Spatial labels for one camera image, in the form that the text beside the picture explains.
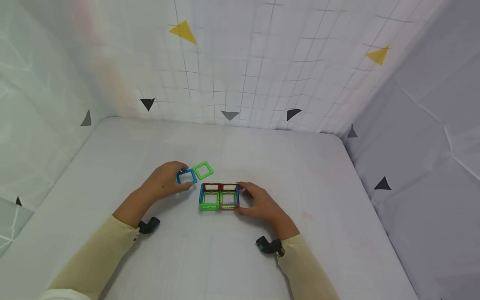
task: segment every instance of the table surface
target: table surface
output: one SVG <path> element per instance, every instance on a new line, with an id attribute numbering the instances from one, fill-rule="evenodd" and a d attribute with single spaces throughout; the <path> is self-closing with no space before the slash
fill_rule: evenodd
<path id="1" fill-rule="evenodd" d="M 108 118 L 0 259 L 0 297 L 36 299 L 108 214 L 160 164 L 207 161 L 213 175 L 158 202 L 160 219 L 104 293 L 121 299 L 290 299 L 265 224 L 200 212 L 202 182 L 251 181 L 298 225 L 341 299 L 417 299 L 341 143 L 329 134 Z M 248 206 L 241 196 L 240 205 Z"/>

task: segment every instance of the gray triangle marker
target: gray triangle marker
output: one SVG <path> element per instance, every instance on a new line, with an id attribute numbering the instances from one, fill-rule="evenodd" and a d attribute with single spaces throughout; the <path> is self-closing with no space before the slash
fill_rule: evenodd
<path id="1" fill-rule="evenodd" d="M 92 118 L 90 117 L 90 110 L 88 110 L 87 115 L 85 116 L 85 119 L 80 126 L 91 126 L 91 125 L 92 125 Z"/>
<path id="2" fill-rule="evenodd" d="M 350 127 L 350 131 L 348 132 L 347 137 L 358 137 L 358 135 L 357 135 L 357 133 L 355 132 L 355 130 L 353 130 L 353 124 L 352 124 L 352 127 Z"/>
<path id="3" fill-rule="evenodd" d="M 236 111 L 223 111 L 223 110 L 221 110 L 221 112 L 225 116 L 225 118 L 227 118 L 229 121 L 232 121 L 232 119 L 239 114 L 239 112 L 236 112 Z"/>

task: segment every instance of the finger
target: finger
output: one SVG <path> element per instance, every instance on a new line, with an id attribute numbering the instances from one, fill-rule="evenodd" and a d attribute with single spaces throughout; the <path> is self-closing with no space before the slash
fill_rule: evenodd
<path id="1" fill-rule="evenodd" d="M 255 197 L 261 189 L 258 185 L 251 182 L 238 181 L 237 183 L 240 188 L 246 189 L 253 197 Z"/>
<path id="2" fill-rule="evenodd" d="M 186 182 L 179 184 L 179 189 L 181 191 L 188 191 L 193 186 L 193 182 Z"/>
<path id="3" fill-rule="evenodd" d="M 254 216 L 255 215 L 255 210 L 253 208 L 244 208 L 244 207 L 237 207 L 235 211 L 240 215 L 240 216 Z"/>
<path id="4" fill-rule="evenodd" d="M 177 160 L 175 161 L 175 163 L 179 166 L 179 169 L 182 170 L 182 171 L 185 171 L 185 170 L 188 170 L 188 169 L 189 169 L 188 166 L 187 166 L 187 164 L 184 164 L 184 163 L 179 162 L 179 161 L 177 161 Z"/>

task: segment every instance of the person's right hand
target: person's right hand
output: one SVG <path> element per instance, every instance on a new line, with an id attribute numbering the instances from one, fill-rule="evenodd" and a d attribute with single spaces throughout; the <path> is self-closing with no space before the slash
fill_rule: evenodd
<path id="1" fill-rule="evenodd" d="M 250 208 L 238 207 L 240 216 L 249 216 L 270 222 L 279 239 L 286 240 L 299 234 L 299 230 L 292 219 L 278 206 L 267 191 L 251 182 L 237 182 L 239 188 L 246 189 L 253 197 L 253 206 Z"/>
<path id="2" fill-rule="evenodd" d="M 253 206 L 250 208 L 239 207 L 237 212 L 240 216 L 250 216 L 274 223 L 284 218 L 287 214 L 270 197 L 267 191 L 251 182 L 237 182 L 240 189 L 246 189 L 253 197 Z"/>

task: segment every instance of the wrist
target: wrist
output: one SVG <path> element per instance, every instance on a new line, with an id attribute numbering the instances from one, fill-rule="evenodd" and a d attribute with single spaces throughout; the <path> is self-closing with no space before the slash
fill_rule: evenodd
<path id="1" fill-rule="evenodd" d="M 139 187 L 130 194 L 131 198 L 134 198 L 138 202 L 153 204 L 157 200 L 151 192 L 144 186 Z"/>
<path id="2" fill-rule="evenodd" d="M 297 226 L 287 214 L 279 216 L 271 224 L 279 240 L 286 240 L 300 234 Z"/>

